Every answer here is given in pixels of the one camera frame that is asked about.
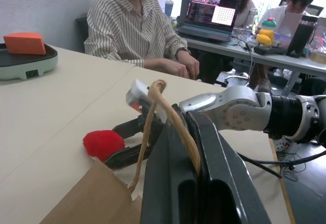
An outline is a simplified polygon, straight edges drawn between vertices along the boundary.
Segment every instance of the striped shirt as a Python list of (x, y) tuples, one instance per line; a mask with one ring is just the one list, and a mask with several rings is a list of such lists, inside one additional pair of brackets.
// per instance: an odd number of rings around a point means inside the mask
[(88, 12), (85, 52), (144, 67), (145, 59), (174, 57), (187, 42), (172, 29), (157, 0), (141, 0), (141, 15), (128, 0), (96, 0)]

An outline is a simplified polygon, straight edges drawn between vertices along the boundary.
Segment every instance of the brown paper bag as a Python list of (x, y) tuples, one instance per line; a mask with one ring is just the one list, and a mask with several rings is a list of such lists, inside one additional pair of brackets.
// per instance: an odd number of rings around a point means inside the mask
[(142, 198), (97, 161), (40, 224), (139, 224)]

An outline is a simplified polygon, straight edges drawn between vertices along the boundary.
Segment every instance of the white wall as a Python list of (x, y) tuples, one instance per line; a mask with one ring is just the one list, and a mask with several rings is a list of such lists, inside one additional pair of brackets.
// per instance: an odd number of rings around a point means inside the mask
[[(75, 19), (86, 13), (94, 0), (0, 0), (0, 42), (13, 32), (38, 32), (44, 42), (82, 51)], [(164, 6), (165, 0), (159, 0)]]

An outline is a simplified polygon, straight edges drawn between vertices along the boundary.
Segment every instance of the twisted paper handle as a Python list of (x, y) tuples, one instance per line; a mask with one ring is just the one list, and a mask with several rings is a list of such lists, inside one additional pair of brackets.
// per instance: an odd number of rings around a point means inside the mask
[(190, 159), (194, 165), (195, 171), (197, 176), (200, 175), (200, 155), (197, 148), (197, 145), (195, 143), (195, 140), (188, 132), (187, 128), (184, 126), (181, 118), (178, 116), (178, 114), (175, 112), (174, 109), (169, 105), (169, 103), (165, 100), (165, 98), (162, 96), (162, 92), (164, 91), (166, 87), (166, 82), (163, 80), (157, 80), (155, 81), (150, 87), (148, 96), (154, 101), (151, 108), (149, 109), (145, 126), (144, 126), (144, 135), (143, 135), (143, 141), (141, 145), (141, 149), (138, 156), (137, 161), (137, 170), (136, 175), (133, 179), (133, 182), (129, 186), (129, 191), (132, 193), (134, 189), (136, 188), (136, 185), (138, 183), (139, 174), (141, 171), (141, 165), (144, 158), (144, 153), (148, 144), (149, 140), (149, 132), (151, 123), (153, 120), (155, 107), (157, 104), (159, 104), (167, 113), (168, 120), (170, 123), (174, 126), (174, 128), (178, 131), (180, 138), (182, 140), (182, 143), (187, 148), (187, 151), (189, 153)]

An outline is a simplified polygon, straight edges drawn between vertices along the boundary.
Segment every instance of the orange sponge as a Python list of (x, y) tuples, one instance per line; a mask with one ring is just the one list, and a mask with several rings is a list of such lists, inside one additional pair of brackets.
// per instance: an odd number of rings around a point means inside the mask
[(12, 33), (4, 36), (8, 53), (45, 54), (43, 37), (37, 33)]

